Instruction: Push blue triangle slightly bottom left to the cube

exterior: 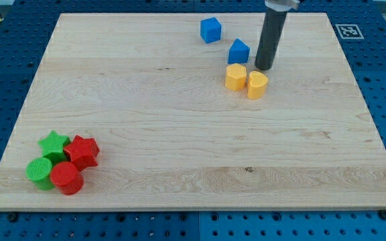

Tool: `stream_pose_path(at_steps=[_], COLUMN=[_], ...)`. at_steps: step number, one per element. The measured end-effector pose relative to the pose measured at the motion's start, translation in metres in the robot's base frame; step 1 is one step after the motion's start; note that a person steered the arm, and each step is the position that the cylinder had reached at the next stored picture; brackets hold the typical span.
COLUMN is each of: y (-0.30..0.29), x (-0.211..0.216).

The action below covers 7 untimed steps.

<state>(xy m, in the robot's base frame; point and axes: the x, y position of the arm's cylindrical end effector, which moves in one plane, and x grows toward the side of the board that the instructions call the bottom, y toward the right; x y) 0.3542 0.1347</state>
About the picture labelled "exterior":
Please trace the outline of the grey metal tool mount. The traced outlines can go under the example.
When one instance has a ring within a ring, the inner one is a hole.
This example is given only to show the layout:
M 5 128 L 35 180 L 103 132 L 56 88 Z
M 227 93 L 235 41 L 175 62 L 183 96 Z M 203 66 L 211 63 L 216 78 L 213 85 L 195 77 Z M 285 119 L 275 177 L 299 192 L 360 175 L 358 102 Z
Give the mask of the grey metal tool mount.
M 289 11 L 290 9 L 297 9 L 300 3 L 300 0 L 265 0 L 265 5 L 274 11 Z

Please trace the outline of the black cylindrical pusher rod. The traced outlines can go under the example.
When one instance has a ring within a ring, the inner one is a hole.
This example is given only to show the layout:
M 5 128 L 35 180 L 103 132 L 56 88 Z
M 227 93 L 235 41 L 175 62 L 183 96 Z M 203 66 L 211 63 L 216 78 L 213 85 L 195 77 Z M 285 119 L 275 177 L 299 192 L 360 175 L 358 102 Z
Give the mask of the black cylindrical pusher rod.
M 287 11 L 267 10 L 261 30 L 255 66 L 260 70 L 270 70 L 279 45 Z

